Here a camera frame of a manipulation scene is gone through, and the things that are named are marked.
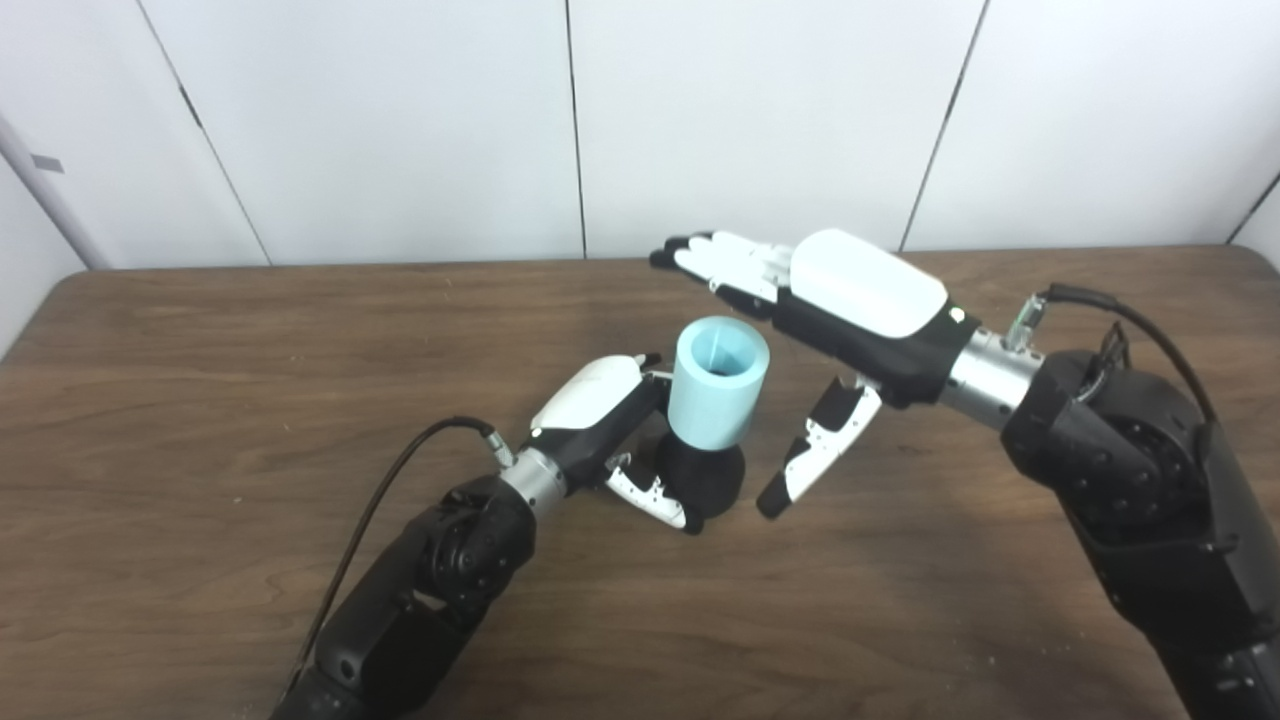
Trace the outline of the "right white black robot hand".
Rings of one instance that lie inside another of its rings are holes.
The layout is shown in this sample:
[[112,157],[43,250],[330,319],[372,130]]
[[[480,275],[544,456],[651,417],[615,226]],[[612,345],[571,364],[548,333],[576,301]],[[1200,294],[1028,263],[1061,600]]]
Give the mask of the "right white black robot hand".
[[649,263],[694,278],[733,310],[856,373],[852,383],[829,383],[758,496],[768,519],[799,501],[881,409],[937,404],[978,327],[936,277],[838,229],[794,246],[727,231],[675,236]]

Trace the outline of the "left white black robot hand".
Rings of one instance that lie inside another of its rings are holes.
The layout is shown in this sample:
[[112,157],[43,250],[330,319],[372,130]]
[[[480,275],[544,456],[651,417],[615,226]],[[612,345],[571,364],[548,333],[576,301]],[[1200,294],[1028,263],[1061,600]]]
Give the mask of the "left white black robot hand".
[[522,488],[544,516],[561,500],[605,487],[630,506],[686,536],[703,518],[676,498],[657,468],[657,443],[628,442],[654,415],[666,416],[673,377],[657,370],[660,355],[616,354],[576,372],[530,421],[524,452],[535,457],[535,480]]

